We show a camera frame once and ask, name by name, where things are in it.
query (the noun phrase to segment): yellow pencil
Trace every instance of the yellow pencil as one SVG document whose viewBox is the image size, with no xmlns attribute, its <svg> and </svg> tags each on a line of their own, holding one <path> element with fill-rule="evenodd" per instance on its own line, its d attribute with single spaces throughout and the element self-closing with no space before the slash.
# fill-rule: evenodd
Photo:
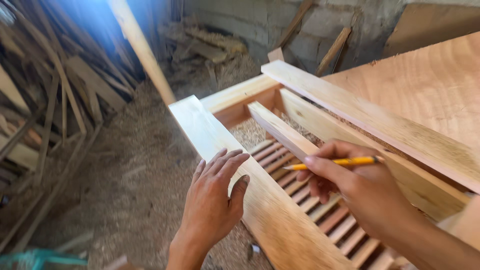
<svg viewBox="0 0 480 270">
<path fill-rule="evenodd" d="M 379 156 L 371 156 L 371 157 L 358 157 L 358 158 L 340 159 L 340 160 L 332 160 L 332 161 L 341 166 L 356 166 L 356 165 L 383 163 L 385 159 Z M 291 170 L 291 171 L 308 170 L 305 164 L 290 165 L 290 166 L 283 167 L 283 169 Z"/>
</svg>

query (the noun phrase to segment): right hand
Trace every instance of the right hand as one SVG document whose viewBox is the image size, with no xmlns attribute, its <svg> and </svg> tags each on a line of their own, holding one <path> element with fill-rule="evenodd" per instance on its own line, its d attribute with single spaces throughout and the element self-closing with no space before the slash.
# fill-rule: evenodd
<svg viewBox="0 0 480 270">
<path fill-rule="evenodd" d="M 340 191 L 360 226 L 372 237 L 391 237 L 408 222 L 425 222 L 403 196 L 385 164 L 343 167 L 331 160 L 381 156 L 380 152 L 341 140 L 331 140 L 305 158 L 309 170 L 299 172 L 298 181 L 309 179 L 312 196 L 328 202 L 330 192 Z"/>
</svg>

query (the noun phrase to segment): concrete wall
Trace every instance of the concrete wall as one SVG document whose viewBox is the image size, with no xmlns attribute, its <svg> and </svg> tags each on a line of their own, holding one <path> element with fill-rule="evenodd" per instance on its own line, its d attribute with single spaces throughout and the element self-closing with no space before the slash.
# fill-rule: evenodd
<svg viewBox="0 0 480 270">
<path fill-rule="evenodd" d="M 187 15 L 214 29 L 238 35 L 259 64 L 279 40 L 302 0 L 185 0 Z M 480 0 L 313 0 L 284 47 L 287 62 L 300 61 L 313 73 L 343 26 L 352 26 L 336 70 L 379 59 L 386 39 L 409 2 L 480 6 Z M 325 74 L 333 70 L 334 63 Z"/>
</svg>

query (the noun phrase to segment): left hand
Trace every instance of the left hand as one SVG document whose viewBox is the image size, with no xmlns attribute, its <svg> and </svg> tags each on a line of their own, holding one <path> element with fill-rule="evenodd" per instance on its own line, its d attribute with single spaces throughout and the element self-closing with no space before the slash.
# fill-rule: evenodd
<svg viewBox="0 0 480 270">
<path fill-rule="evenodd" d="M 250 178 L 242 176 L 228 197 L 228 184 L 250 157 L 224 148 L 205 164 L 200 161 L 187 193 L 183 218 L 170 244 L 167 269 L 200 269 L 208 251 L 233 229 L 243 215 L 243 196 Z"/>
</svg>

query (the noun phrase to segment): hand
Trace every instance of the hand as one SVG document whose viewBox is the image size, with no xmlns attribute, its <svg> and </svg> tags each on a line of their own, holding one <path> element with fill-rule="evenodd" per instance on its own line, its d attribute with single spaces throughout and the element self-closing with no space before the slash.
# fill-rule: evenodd
<svg viewBox="0 0 480 270">
<path fill-rule="evenodd" d="M 250 157 L 224 148 L 205 165 L 200 161 L 187 193 L 183 218 L 170 245 L 167 269 L 200 269 L 208 251 L 233 229 L 243 215 L 243 196 L 250 178 L 242 176 L 228 197 L 228 184 Z"/>
<path fill-rule="evenodd" d="M 332 159 L 381 156 L 375 149 L 332 140 L 305 159 L 309 171 L 301 171 L 298 181 L 309 179 L 312 196 L 328 202 L 330 192 L 340 191 L 360 226 L 372 237 L 385 239 L 398 233 L 399 226 L 425 222 L 408 202 L 384 164 L 343 167 Z"/>
</svg>

